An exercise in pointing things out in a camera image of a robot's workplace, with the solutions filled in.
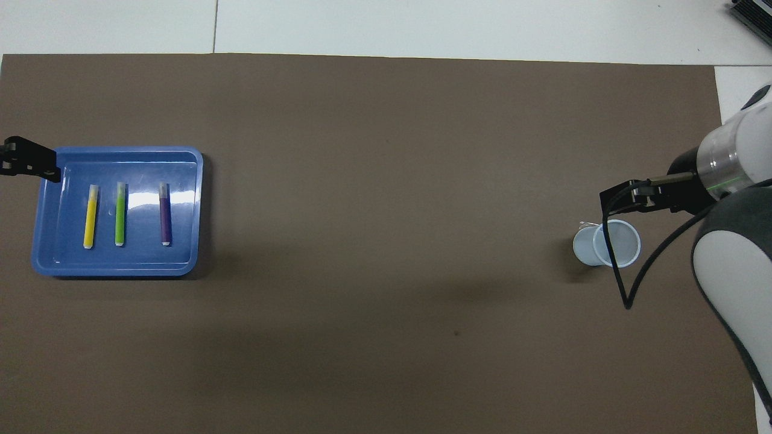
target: yellow marker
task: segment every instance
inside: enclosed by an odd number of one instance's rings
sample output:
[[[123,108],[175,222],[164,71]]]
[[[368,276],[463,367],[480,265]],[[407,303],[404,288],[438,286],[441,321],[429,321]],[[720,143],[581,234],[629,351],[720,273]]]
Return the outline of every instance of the yellow marker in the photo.
[[[89,187],[89,205],[86,207],[86,228],[83,230],[83,248],[94,247],[94,222],[97,220],[97,198],[99,185]]]

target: plastic tray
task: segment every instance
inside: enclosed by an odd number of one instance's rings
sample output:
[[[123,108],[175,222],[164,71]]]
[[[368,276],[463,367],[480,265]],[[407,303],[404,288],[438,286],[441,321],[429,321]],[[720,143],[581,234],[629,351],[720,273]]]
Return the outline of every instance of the plastic tray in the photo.
[[[193,147],[61,147],[62,181],[41,181],[32,266],[47,276],[182,276],[198,258],[204,160]],[[117,183],[126,239],[115,246]],[[158,185],[168,183],[171,245],[161,245]],[[89,185],[100,186],[92,249],[83,248]]]

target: white cup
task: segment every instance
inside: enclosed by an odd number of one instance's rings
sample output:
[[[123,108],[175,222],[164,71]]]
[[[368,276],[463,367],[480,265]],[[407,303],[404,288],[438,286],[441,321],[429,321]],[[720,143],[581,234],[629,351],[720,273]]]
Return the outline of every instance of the white cup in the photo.
[[[589,266],[611,266],[611,257],[603,237],[603,225],[592,225],[579,229],[574,237],[574,255]],[[619,268],[624,268],[641,253],[641,237],[630,223],[623,220],[608,221],[608,235],[617,258]]]

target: brown mat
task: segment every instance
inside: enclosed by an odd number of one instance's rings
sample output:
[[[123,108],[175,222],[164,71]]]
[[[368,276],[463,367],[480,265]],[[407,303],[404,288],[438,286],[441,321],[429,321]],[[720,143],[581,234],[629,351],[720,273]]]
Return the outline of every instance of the brown mat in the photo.
[[[2,137],[191,145],[207,185],[189,278],[83,281],[0,179],[0,431],[754,432],[693,232],[631,311],[571,252],[719,123],[702,66],[5,56]],[[687,218],[625,216],[642,255]]]

